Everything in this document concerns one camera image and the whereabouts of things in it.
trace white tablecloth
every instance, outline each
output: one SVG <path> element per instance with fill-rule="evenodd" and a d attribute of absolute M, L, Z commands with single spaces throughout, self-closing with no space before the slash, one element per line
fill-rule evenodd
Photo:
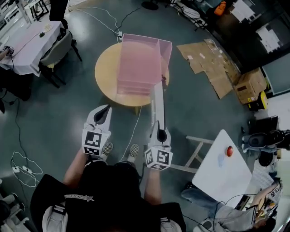
<path fill-rule="evenodd" d="M 44 31 L 44 27 L 48 23 L 51 24 L 52 29 L 40 38 L 39 34 Z M 26 25 L 23 26 L 13 36 L 10 36 L 6 43 L 7 46 L 12 46 L 19 50 L 26 44 L 19 52 L 15 51 L 15 54 L 12 55 L 13 71 L 19 75 L 33 73 L 39 77 L 39 61 L 57 40 L 60 27 L 60 21 L 37 22 L 33 23 L 29 28 L 26 28 Z M 0 66 L 6 70 L 12 69 L 13 63 L 10 57 L 6 57 L 0 61 Z"/>

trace cardboard box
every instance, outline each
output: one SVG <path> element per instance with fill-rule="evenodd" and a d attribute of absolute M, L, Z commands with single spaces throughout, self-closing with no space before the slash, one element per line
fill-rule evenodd
<path fill-rule="evenodd" d="M 260 68 L 243 74 L 234 87 L 242 104 L 254 102 L 258 99 L 260 92 L 267 87 L 266 80 Z"/>
<path fill-rule="evenodd" d="M 204 42 L 179 45 L 183 57 L 189 61 L 195 74 L 205 72 L 211 85 L 221 99 L 232 90 L 232 82 L 240 77 L 235 65 L 218 48 L 212 39 Z"/>

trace orange object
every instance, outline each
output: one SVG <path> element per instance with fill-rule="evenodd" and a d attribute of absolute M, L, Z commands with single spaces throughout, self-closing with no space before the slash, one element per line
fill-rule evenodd
<path fill-rule="evenodd" d="M 222 1 L 221 4 L 215 9 L 214 14 L 217 16 L 221 16 L 225 11 L 226 5 L 227 3 L 225 1 Z"/>
<path fill-rule="evenodd" d="M 232 148 L 232 146 L 229 146 L 227 148 L 227 156 L 231 157 L 233 153 L 234 153 L 234 149 Z"/>

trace stacked pink bins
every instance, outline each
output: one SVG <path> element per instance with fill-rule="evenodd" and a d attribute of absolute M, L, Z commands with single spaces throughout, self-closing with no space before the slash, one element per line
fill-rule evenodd
<path fill-rule="evenodd" d="M 117 94 L 149 95 L 151 88 L 165 76 L 171 51 L 170 41 L 124 34 Z"/>

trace desk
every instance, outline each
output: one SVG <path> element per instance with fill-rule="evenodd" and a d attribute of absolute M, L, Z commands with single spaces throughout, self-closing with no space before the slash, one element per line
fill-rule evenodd
<path fill-rule="evenodd" d="M 99 57 L 95 67 L 96 82 L 103 94 L 124 106 L 145 106 L 150 104 L 150 96 L 117 94 L 117 75 L 122 43 L 108 47 Z M 169 71 L 166 72 L 166 85 Z"/>
<path fill-rule="evenodd" d="M 42 12 L 41 12 L 39 15 L 37 15 L 36 10 L 35 10 L 35 7 L 34 7 L 36 4 L 38 4 L 38 5 L 41 7 L 41 9 L 42 9 Z M 46 7 L 46 5 L 45 5 L 45 3 L 44 3 L 43 0 L 33 0 L 33 1 L 31 1 L 30 3 L 28 3 L 28 4 L 24 7 L 24 9 L 25 9 L 25 10 L 30 10 L 30 11 L 31 11 L 32 19 L 33 19 L 34 16 L 35 16 L 35 18 L 36 18 L 37 21 L 39 21 L 39 19 L 40 19 L 43 15 L 45 15 L 46 13 L 49 12 L 49 10 L 47 9 L 47 7 Z"/>
<path fill-rule="evenodd" d="M 6 70 L 13 69 L 18 75 L 33 73 L 39 77 L 39 61 L 57 40 L 62 25 L 60 21 L 49 23 L 52 26 L 51 30 L 41 38 L 39 34 L 44 31 L 48 22 L 35 22 L 28 28 L 24 25 L 14 35 L 9 36 L 6 45 L 15 49 L 12 55 L 13 62 L 11 57 L 6 57 L 0 61 L 0 66 Z"/>
<path fill-rule="evenodd" d="M 231 157 L 226 156 L 232 146 Z M 245 194 L 252 174 L 240 152 L 225 130 L 221 130 L 198 168 L 192 183 L 216 201 L 225 203 L 232 197 Z M 233 198 L 228 206 L 233 208 L 242 195 Z"/>

